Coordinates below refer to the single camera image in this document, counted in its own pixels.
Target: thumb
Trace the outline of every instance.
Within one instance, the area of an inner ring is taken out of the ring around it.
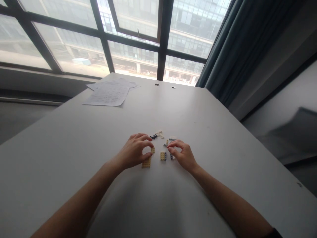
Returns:
[[[141,156],[141,160],[142,160],[142,161],[147,160],[147,159],[149,159],[152,155],[153,155],[153,153],[148,152],[148,153],[146,153],[146,154],[144,154],[144,155]]]
[[[169,147],[168,148],[168,151],[175,156],[176,159],[179,158],[179,156],[181,155],[180,152],[178,152],[177,150],[175,150],[174,148],[172,147]]]

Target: wrist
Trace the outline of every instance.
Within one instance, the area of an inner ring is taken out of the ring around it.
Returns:
[[[111,160],[107,161],[103,165],[103,167],[109,168],[110,171],[116,173],[117,175],[120,174],[124,170],[123,166],[115,158],[112,158]]]
[[[200,173],[200,170],[201,170],[202,168],[199,166],[199,164],[195,164],[192,168],[191,168],[191,170],[189,171],[189,173],[192,175],[192,176],[195,176],[196,174],[199,174]]]

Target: forearm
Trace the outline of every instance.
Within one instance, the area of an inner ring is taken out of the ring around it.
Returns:
[[[99,202],[107,189],[121,172],[111,160],[74,195],[32,236],[38,237],[84,237]]]
[[[190,173],[239,237],[265,237],[273,231],[271,225],[247,201],[199,165]]]

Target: window pane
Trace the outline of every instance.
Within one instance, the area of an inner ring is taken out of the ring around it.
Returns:
[[[159,0],[113,0],[122,29],[157,38]]]
[[[163,81],[195,86],[203,67],[202,63],[166,56]]]
[[[207,58],[230,0],[183,2],[174,1],[168,48]]]
[[[108,42],[116,73],[156,80],[159,58],[157,52]]]
[[[7,5],[6,5],[6,3],[4,2],[4,0],[0,0],[0,5],[7,7]]]
[[[0,15],[0,61],[50,69],[14,17]]]
[[[20,0],[25,10],[97,29],[90,0]]]
[[[130,35],[126,35],[126,34],[117,32],[116,28],[115,28],[115,24],[114,24],[113,19],[112,19],[112,15],[111,15],[108,1],[107,0],[97,0],[97,2],[98,2],[98,6],[99,6],[99,12],[101,15],[103,29],[105,32],[110,33],[110,34],[114,34],[114,35],[118,35],[118,36],[122,36],[124,38],[128,38],[128,39],[141,41],[141,42],[145,42],[148,44],[159,46],[158,43],[155,43],[153,41],[144,40],[144,39],[141,39],[141,38],[138,38],[135,36],[130,36]],[[133,22],[133,24],[138,23],[138,21],[136,21],[135,19],[131,19],[131,22]]]
[[[99,38],[39,23],[35,26],[63,71],[96,77],[109,74]]]

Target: hand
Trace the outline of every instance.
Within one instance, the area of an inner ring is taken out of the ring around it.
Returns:
[[[182,151],[178,152],[174,147],[181,148]],[[198,164],[193,156],[191,148],[188,144],[185,144],[181,140],[175,140],[171,142],[168,146],[168,151],[175,156],[179,164],[186,169],[188,172],[192,172],[198,167]]]
[[[151,137],[144,133],[133,134],[130,136],[127,143],[123,146],[120,152],[112,159],[112,161],[120,168],[125,170],[131,168],[152,156],[151,152],[143,154],[142,151],[145,147],[153,148]]]

